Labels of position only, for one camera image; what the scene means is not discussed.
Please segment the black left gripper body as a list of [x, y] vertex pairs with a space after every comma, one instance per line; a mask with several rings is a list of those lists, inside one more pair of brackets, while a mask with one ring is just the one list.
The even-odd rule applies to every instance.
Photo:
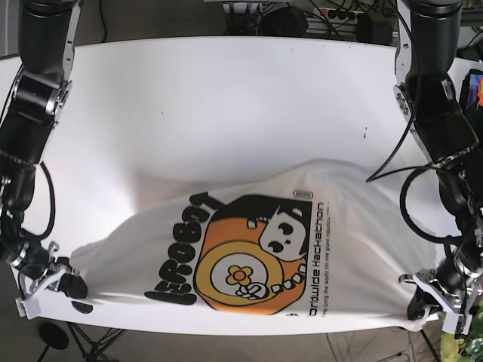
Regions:
[[435, 277], [443, 291], [461, 298], [462, 305], [470, 308], [474, 303], [472, 284], [482, 276], [482, 249], [464, 244], [461, 249], [444, 246], [444, 251]]

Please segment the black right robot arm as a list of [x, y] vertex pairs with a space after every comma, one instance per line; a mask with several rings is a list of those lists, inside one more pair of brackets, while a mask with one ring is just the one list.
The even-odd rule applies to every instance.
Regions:
[[[41, 314], [38, 297], [45, 290], [64, 293], [83, 314], [88, 287], [69, 258], [55, 257], [59, 249], [50, 236], [56, 217], [51, 175], [42, 155], [57, 126], [72, 83], [75, 33], [82, 10], [80, 1], [22, 1], [19, 56], [22, 64], [12, 82], [1, 113], [1, 260], [18, 271], [20, 315]], [[48, 183], [50, 212], [41, 234], [23, 227], [25, 212], [35, 192], [35, 174], [41, 169]]]

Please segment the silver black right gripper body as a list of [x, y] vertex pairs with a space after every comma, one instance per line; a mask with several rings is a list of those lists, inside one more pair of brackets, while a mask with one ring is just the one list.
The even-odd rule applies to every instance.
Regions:
[[49, 236], [51, 231], [52, 227], [48, 227], [42, 234], [35, 235], [23, 228], [2, 226], [1, 261], [33, 281], [42, 281], [60, 268], [68, 272], [68, 259], [55, 260], [41, 245], [41, 241]]

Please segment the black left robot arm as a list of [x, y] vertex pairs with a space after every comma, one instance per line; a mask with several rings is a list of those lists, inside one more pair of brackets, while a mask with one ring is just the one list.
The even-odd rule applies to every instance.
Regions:
[[[412, 232], [440, 244], [445, 258], [434, 269], [401, 276], [416, 285], [407, 316], [412, 321], [444, 314], [443, 330], [468, 334], [472, 304], [482, 292], [482, 150], [463, 114], [449, 76], [457, 53], [460, 1], [394, 1], [398, 17], [395, 98], [427, 163], [410, 169], [400, 196], [400, 212]], [[441, 202], [455, 219], [457, 236], [422, 230], [407, 209], [411, 183], [428, 170], [438, 177]]]

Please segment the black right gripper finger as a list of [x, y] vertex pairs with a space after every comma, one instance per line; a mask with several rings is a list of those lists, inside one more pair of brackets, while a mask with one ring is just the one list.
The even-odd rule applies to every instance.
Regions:
[[54, 271], [50, 275], [46, 274], [40, 279], [32, 280], [31, 289], [28, 293], [25, 282], [27, 275], [23, 272], [26, 268], [27, 265], [18, 271], [17, 283], [20, 288], [20, 297], [16, 298], [15, 302], [19, 316], [32, 320], [42, 313], [39, 303], [40, 295], [46, 290], [59, 292], [61, 279], [64, 276], [71, 275], [72, 269], [64, 264], [54, 264]]
[[71, 299], [85, 299], [88, 287], [80, 276], [64, 274], [60, 279], [59, 291]]

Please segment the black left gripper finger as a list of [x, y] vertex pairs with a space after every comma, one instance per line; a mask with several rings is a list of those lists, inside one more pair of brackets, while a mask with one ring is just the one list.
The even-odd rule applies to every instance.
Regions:
[[444, 332], [462, 336], [482, 332], [482, 295], [468, 299], [465, 309], [456, 305], [452, 310], [446, 311]]
[[[419, 273], [420, 279], [442, 291], [436, 273]], [[443, 312], [441, 304], [429, 293], [417, 286], [414, 295], [407, 307], [407, 317], [410, 321], [418, 321], [432, 314]]]

